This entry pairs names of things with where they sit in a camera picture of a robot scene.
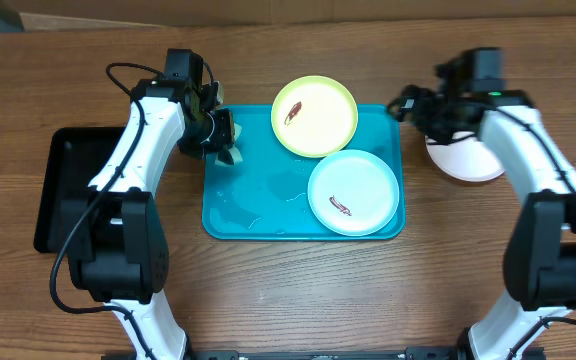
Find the green sponge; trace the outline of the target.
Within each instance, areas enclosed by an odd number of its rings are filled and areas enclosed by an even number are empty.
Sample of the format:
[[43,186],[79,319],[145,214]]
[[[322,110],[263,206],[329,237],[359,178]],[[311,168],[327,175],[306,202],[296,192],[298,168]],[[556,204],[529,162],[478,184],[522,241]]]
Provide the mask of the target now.
[[215,164],[218,166],[234,166],[243,161],[241,152],[236,146],[236,141],[241,135],[242,127],[234,123],[233,131],[233,144],[217,154]]

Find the white plate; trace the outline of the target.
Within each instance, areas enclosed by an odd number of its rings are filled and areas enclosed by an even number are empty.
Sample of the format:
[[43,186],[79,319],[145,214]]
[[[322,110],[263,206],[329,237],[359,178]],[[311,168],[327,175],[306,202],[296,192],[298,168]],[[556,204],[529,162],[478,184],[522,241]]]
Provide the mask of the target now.
[[439,145],[425,137],[427,152],[435,165],[444,173],[466,182],[487,182],[504,173],[495,155],[472,132],[457,132],[453,143]]

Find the yellow-green plate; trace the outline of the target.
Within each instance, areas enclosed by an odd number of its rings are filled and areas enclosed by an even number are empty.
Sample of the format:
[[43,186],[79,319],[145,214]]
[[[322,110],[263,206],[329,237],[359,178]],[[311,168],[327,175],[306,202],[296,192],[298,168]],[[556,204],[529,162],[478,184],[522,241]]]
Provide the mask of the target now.
[[356,132],[358,117],[350,91],[319,75],[291,81],[271,107],[271,126],[278,141],[307,158],[322,158],[343,149]]

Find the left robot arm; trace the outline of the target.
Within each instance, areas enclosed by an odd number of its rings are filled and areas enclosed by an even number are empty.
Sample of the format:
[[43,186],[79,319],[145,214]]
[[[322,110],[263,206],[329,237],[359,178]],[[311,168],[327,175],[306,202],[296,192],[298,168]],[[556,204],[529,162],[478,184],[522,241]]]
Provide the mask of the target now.
[[170,49],[154,70],[123,91],[130,117],[103,168],[84,192],[61,205],[67,235],[51,269],[53,303],[70,314],[113,313],[136,359],[188,359],[189,340],[164,292],[169,265],[155,195],[174,148],[221,165],[241,162],[241,133],[222,108],[220,84],[197,53]]

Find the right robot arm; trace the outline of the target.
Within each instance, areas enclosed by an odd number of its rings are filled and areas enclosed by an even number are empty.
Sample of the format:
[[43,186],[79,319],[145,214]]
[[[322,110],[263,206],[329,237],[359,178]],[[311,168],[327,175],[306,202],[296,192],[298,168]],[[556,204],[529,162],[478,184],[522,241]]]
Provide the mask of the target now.
[[576,326],[576,169],[523,90],[508,90],[498,48],[474,48],[435,68],[437,89],[408,85],[386,107],[440,146],[476,138],[511,183],[521,212],[503,258],[505,290],[439,359],[542,359],[532,342],[553,323]]

